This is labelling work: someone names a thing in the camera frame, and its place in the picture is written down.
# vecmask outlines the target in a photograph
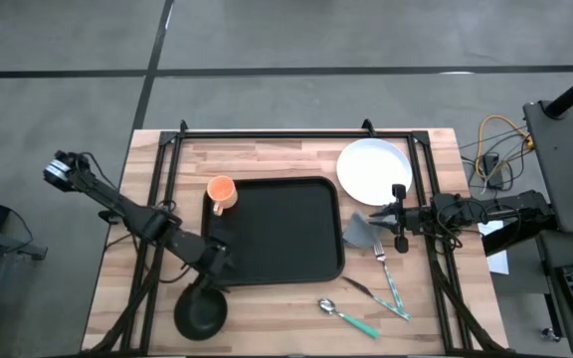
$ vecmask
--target metal spoon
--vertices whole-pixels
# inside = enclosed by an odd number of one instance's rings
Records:
[[[351,316],[348,316],[342,312],[337,311],[337,308],[335,308],[335,303],[333,303],[332,300],[328,298],[322,298],[318,303],[319,303],[319,308],[321,308],[322,311],[324,311],[326,314],[332,315],[333,313],[337,313],[338,316],[344,318],[345,321],[352,324],[362,332],[368,334],[371,338],[375,339],[379,338],[379,332],[375,330],[375,328],[366,325]]]

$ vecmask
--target black tray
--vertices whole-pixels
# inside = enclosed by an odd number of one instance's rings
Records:
[[[337,191],[324,177],[236,180],[238,202],[221,217],[205,193],[202,236],[231,236],[223,285],[316,282],[344,268]]]

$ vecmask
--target wooden table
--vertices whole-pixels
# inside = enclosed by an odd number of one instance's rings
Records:
[[[468,195],[468,185],[452,129],[427,129],[430,132],[438,179],[444,193]],[[121,193],[136,203],[145,204],[153,171],[159,130],[134,132],[127,156]],[[321,175],[337,188],[342,225],[345,227],[355,210],[369,214],[374,207],[359,204],[342,190],[335,173],[340,151],[352,139],[200,139],[184,140],[176,176],[175,214],[184,221],[183,229],[200,233],[202,198],[206,184],[217,174],[235,179],[296,177]],[[407,152],[404,140],[391,139]],[[163,197],[169,153],[163,165],[159,200]],[[425,190],[432,196],[419,152]],[[407,207],[417,206],[414,188],[408,192]],[[108,241],[123,236],[125,228],[112,228]],[[173,284],[158,289],[149,352],[173,355],[374,355],[439,354],[443,344],[439,330],[434,292],[423,238],[409,237],[410,251],[398,254],[390,233],[382,238],[388,266],[398,284],[405,310],[411,322],[386,310],[371,298],[349,286],[343,279],[322,283],[279,284],[232,287],[227,294],[229,316],[223,329],[214,337],[194,342],[176,330],[172,310],[176,299],[194,272]],[[492,287],[480,238],[461,235],[464,244],[455,257],[464,299],[481,326],[491,337],[507,346],[496,297]],[[371,250],[346,249],[344,274],[367,285],[389,301],[394,301],[381,264]],[[124,309],[135,263],[130,240],[111,247],[100,268],[95,299],[84,338],[83,348],[94,346]],[[165,253],[161,277],[180,273],[182,263]],[[320,297],[333,299],[343,311],[376,327],[379,340],[372,340],[338,317],[329,317],[317,306]],[[454,310],[449,306],[451,330],[456,347],[459,332]],[[136,320],[135,336],[140,333]]]

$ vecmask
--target white plate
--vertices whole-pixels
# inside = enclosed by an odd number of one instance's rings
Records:
[[[410,189],[413,171],[398,147],[381,139],[360,139],[348,144],[337,159],[337,177],[348,195],[373,206],[395,202],[393,184]]]

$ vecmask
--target orange mug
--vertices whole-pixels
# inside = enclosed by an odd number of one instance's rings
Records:
[[[223,214],[223,210],[233,207],[238,200],[234,179],[225,175],[219,175],[209,181],[207,195],[214,202],[214,214],[218,216]]]

